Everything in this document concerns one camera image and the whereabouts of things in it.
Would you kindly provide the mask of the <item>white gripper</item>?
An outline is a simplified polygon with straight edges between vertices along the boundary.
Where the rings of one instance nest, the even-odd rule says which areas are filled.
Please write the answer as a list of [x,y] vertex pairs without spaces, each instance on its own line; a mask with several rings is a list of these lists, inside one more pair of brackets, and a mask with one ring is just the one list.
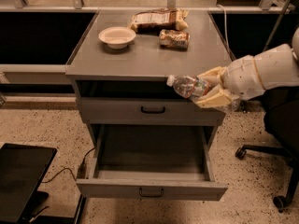
[[229,105],[233,100],[233,94],[241,100],[250,100],[265,92],[254,58],[250,55],[234,60],[227,68],[218,66],[198,75],[198,77],[212,86],[217,85],[206,95],[194,101],[202,108]]

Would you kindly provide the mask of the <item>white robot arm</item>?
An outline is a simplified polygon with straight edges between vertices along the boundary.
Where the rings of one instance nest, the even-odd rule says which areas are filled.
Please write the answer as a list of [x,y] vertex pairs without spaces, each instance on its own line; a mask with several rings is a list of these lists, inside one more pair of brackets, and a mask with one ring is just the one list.
[[236,105],[277,87],[299,85],[299,28],[292,44],[282,44],[258,55],[247,55],[227,66],[218,66],[199,75],[213,88],[206,95],[195,98],[201,108]]

